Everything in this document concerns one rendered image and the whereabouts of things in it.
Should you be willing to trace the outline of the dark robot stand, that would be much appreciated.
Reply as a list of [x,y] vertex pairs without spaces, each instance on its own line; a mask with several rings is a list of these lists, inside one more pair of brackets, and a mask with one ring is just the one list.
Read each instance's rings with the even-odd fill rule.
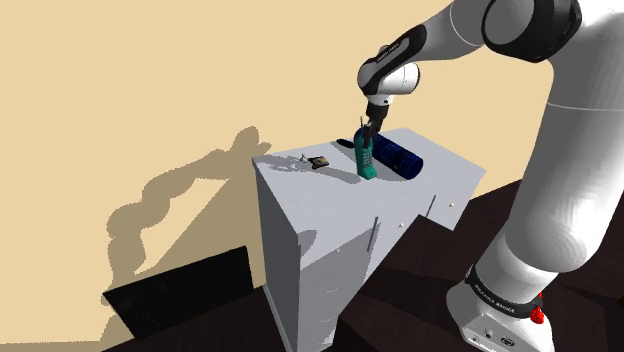
[[[513,182],[472,199],[454,230],[418,217],[340,314],[324,352],[478,352],[446,293],[507,219]],[[624,196],[598,252],[545,290],[556,352],[624,352]]]

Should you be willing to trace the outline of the blue ribbed cylinder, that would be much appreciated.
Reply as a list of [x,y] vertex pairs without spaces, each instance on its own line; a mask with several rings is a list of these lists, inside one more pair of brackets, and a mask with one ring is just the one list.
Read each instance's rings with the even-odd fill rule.
[[373,138],[373,160],[391,169],[404,179],[415,178],[422,170],[424,162],[421,157],[377,134]]

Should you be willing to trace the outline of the light grey chest of drawers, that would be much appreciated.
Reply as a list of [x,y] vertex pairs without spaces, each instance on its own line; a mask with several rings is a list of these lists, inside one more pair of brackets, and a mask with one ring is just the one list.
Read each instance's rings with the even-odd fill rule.
[[[454,229],[485,171],[400,128],[384,137],[423,158],[406,180],[376,162],[356,172],[353,150],[335,142],[253,158],[267,299],[287,352],[320,352],[340,313],[408,226],[424,216]],[[329,165],[313,170],[308,158]]]

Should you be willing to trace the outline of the green brick cordless phone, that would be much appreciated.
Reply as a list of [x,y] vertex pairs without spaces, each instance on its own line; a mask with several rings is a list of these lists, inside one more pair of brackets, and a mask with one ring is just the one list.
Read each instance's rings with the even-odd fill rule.
[[360,118],[360,128],[356,131],[353,138],[357,174],[370,180],[377,176],[373,165],[373,138],[371,123],[364,124],[363,118]]

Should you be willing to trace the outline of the black flat panel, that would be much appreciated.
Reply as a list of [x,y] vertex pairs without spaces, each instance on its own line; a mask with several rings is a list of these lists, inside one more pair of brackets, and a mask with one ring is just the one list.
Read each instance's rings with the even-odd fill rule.
[[136,338],[145,338],[254,291],[245,246],[106,291]]

